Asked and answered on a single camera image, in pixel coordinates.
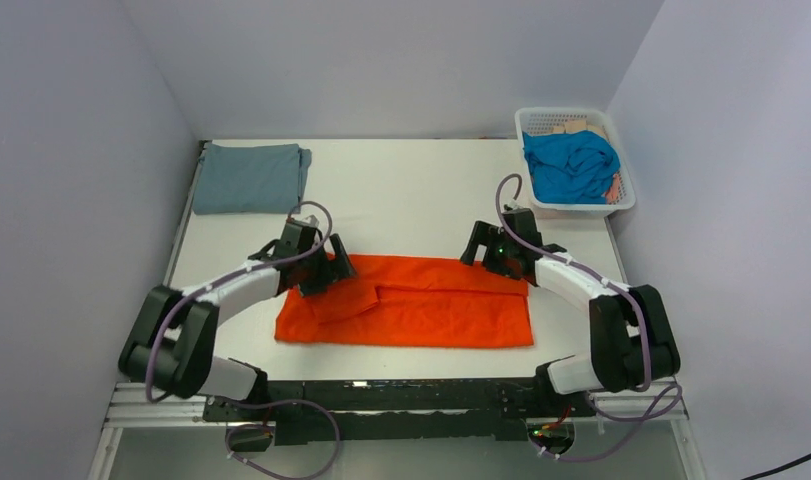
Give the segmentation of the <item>orange t shirt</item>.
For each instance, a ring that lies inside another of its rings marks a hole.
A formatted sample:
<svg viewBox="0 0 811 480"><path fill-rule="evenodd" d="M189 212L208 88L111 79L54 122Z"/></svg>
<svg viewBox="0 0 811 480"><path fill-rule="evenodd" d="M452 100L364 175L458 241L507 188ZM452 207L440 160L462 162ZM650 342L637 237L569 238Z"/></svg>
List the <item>orange t shirt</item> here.
<svg viewBox="0 0 811 480"><path fill-rule="evenodd" d="M356 277L287 294L274 338L295 344L503 349L534 336L527 283L456 259L355 255Z"/></svg>

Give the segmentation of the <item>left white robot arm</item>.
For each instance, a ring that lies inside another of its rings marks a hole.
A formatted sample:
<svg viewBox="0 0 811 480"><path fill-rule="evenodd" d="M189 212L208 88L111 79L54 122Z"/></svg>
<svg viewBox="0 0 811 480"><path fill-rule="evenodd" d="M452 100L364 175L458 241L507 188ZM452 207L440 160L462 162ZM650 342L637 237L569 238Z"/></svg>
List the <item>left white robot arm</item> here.
<svg viewBox="0 0 811 480"><path fill-rule="evenodd" d="M322 232L312 221L289 219L279 238L237 269L185 289L152 288L122 347L118 369L144 383L152 403L196 395L267 403L264 370L216 355L219 327L283 293L322 294L356 275L338 235Z"/></svg>

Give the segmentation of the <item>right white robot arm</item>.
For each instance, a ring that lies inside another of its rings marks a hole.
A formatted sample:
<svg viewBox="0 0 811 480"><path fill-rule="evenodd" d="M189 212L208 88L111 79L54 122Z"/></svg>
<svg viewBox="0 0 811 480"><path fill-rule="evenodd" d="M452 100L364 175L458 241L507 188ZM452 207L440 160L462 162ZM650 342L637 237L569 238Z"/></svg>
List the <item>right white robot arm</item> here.
<svg viewBox="0 0 811 480"><path fill-rule="evenodd" d="M555 293L588 320L585 352L537 368L546 394L639 390L680 370L680 353L656 288L614 281L564 247L544 243L528 208L508 209L500 219L498 225L474 223L461 262L481 263L490 273Z"/></svg>

